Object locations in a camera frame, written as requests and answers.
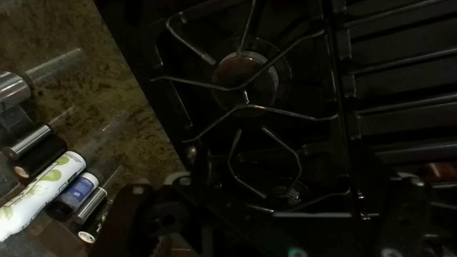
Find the burner grate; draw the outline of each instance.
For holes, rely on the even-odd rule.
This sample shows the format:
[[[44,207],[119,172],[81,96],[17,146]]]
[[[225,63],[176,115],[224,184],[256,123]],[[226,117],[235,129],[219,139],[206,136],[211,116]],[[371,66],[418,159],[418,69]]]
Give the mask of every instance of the burner grate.
[[[215,57],[212,57],[208,52],[205,52],[204,49],[195,46],[192,42],[189,42],[184,33],[178,32],[178,27],[181,27],[184,23],[186,23],[189,19],[201,19],[208,13],[212,12],[218,12],[221,9],[226,9],[232,5],[236,5],[238,2],[226,2],[225,5],[219,6],[206,2],[202,3],[196,7],[179,12],[174,16],[171,16],[169,19],[166,19],[165,22],[165,27],[169,32],[169,35],[179,42],[185,49],[188,49],[191,53],[194,53],[196,57],[199,57],[205,65],[208,66],[215,66],[218,62]],[[268,102],[268,103],[256,103],[255,97],[249,96],[249,87],[252,87],[252,85],[258,80],[261,80],[261,76],[264,75],[274,75],[276,76],[275,70],[271,70],[275,67],[275,65],[278,65],[281,60],[284,60],[284,57],[286,55],[289,55],[294,49],[296,49],[299,45],[302,43],[311,43],[314,39],[325,39],[325,32],[324,29],[318,29],[318,27],[312,27],[309,26],[308,32],[295,37],[295,40],[292,40],[291,43],[288,43],[286,46],[284,46],[281,50],[278,50],[276,55],[274,55],[272,57],[269,57],[268,60],[264,59],[258,59],[258,53],[249,50],[249,39],[255,39],[255,32],[259,23],[259,17],[261,17],[261,12],[264,9],[265,2],[264,0],[251,0],[249,5],[249,12],[248,12],[248,17],[245,20],[245,25],[242,27],[241,32],[241,37],[239,42],[235,47],[235,52],[232,52],[231,55],[225,56],[216,69],[219,69],[221,65],[224,65],[224,62],[226,60],[226,57],[234,59],[234,65],[239,65],[238,57],[244,57],[244,59],[249,59],[254,60],[254,57],[256,57],[256,63],[258,67],[254,69],[254,72],[246,76],[242,77],[241,80],[232,80],[232,82],[239,82],[239,83],[214,83],[218,80],[212,80],[211,83],[208,82],[198,82],[198,80],[191,80],[191,79],[184,79],[184,77],[176,77],[176,76],[156,76],[154,79],[149,79],[149,83],[158,83],[158,82],[171,82],[171,83],[178,83],[181,86],[189,86],[189,87],[199,87],[199,89],[205,89],[205,90],[211,90],[212,92],[212,97],[218,102],[218,105],[225,110],[225,113],[222,113],[219,117],[214,119],[209,125],[206,125],[205,127],[202,127],[202,130],[199,130],[194,137],[191,139],[185,139],[181,143],[184,145],[195,145],[196,142],[199,142],[204,136],[206,136],[209,132],[215,130],[215,127],[221,126],[222,122],[231,119],[231,117],[238,117],[239,115],[245,115],[241,116],[244,117],[244,120],[256,117],[256,115],[262,115],[262,113],[271,113],[271,115],[278,115],[282,117],[289,117],[289,119],[296,119],[296,120],[302,120],[306,123],[328,123],[328,122],[334,122],[338,119],[336,115],[329,115],[329,116],[314,116],[314,115],[302,115],[302,113],[296,113],[296,112],[291,112],[286,109],[276,109],[274,107],[274,100]],[[224,95],[231,95],[231,93],[238,93],[236,96],[232,96],[232,99],[238,100],[238,103],[222,103],[221,105],[221,96]],[[278,135],[272,133],[272,130],[268,126],[258,126],[254,130],[256,130],[255,133],[261,133],[264,136],[266,136],[268,139],[271,139],[276,146],[282,147],[284,150],[286,150],[286,153],[289,153],[294,157],[295,162],[295,172],[294,174],[291,174],[289,182],[286,186],[284,186],[284,192],[282,194],[291,194],[291,192],[294,190],[295,184],[298,183],[298,180],[302,176],[302,166],[301,166],[301,160],[299,160],[299,153],[296,150],[294,150],[294,147],[291,147],[289,145],[286,145],[284,139],[281,139]],[[266,199],[266,194],[258,189],[255,189],[255,186],[252,186],[251,182],[245,182],[244,179],[241,179],[241,176],[235,172],[232,162],[235,159],[235,150],[238,149],[238,143],[241,136],[245,135],[242,129],[236,129],[231,142],[231,147],[229,152],[226,154],[226,167],[228,172],[231,174],[231,179],[234,182],[236,182],[239,186],[242,186],[244,189],[246,189],[248,192],[251,192],[252,194],[258,196],[259,199]]]

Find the speckled countertop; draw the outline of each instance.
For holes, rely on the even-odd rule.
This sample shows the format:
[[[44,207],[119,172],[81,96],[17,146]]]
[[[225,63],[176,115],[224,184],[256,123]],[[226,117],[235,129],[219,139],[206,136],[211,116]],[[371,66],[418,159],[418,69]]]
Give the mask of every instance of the speckled countertop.
[[[122,182],[145,177],[158,186],[168,173],[182,170],[91,0],[1,0],[0,35],[0,70],[25,70],[75,47],[86,56],[81,67],[34,89],[24,109],[37,123],[72,106],[69,120],[82,123],[57,130],[72,146],[118,112],[138,110],[99,156],[125,156]]]

